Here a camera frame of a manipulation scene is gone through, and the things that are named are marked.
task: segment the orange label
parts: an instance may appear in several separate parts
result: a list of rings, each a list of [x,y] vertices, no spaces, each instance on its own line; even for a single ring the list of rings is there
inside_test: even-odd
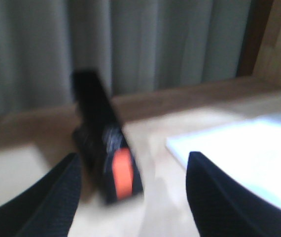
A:
[[[114,153],[112,171],[117,199],[131,196],[134,172],[128,148],[121,148]]]

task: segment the black object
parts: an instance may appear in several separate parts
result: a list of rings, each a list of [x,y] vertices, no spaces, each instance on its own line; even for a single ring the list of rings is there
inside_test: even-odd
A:
[[[201,237],[281,237],[281,210],[191,152],[187,198]]]
[[[69,154],[37,183],[0,207],[0,237],[66,237],[80,189],[79,157]]]
[[[142,193],[141,176],[134,155],[97,73],[89,70],[74,72],[72,86],[83,119],[73,138],[106,202],[112,203]],[[119,197],[117,183],[122,181],[122,177],[114,177],[113,159],[116,152],[123,149],[129,153],[132,192]]]

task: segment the curtain fold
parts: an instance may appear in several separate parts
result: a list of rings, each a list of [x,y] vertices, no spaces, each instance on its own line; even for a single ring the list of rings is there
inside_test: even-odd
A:
[[[71,102],[97,68],[109,95],[236,74],[251,0],[0,0],[0,114]]]

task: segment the orange stripe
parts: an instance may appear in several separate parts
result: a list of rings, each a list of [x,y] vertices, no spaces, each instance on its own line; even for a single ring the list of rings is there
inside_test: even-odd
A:
[[[117,199],[131,196],[134,172],[128,148],[121,148],[114,153],[112,171]]]

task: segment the white sheet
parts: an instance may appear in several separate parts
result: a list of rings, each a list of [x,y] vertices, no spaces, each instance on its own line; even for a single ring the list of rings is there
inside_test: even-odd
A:
[[[281,114],[170,137],[167,148],[187,167],[200,151],[224,172],[281,208]]]

